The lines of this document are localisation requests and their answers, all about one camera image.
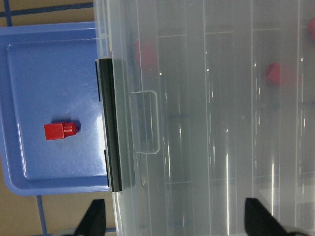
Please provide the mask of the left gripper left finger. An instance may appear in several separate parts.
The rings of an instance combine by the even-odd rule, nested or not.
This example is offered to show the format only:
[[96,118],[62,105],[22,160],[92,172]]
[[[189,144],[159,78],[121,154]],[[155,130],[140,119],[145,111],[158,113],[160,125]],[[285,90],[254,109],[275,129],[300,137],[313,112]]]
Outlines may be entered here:
[[91,202],[84,217],[74,231],[74,236],[104,236],[106,232],[106,214],[104,199]]

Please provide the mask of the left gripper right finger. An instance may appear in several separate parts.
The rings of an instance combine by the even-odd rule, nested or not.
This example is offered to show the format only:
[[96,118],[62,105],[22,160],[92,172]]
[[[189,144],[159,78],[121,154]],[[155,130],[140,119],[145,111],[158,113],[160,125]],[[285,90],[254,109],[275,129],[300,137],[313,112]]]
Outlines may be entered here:
[[246,198],[244,227],[248,236],[301,236],[287,231],[257,198]]

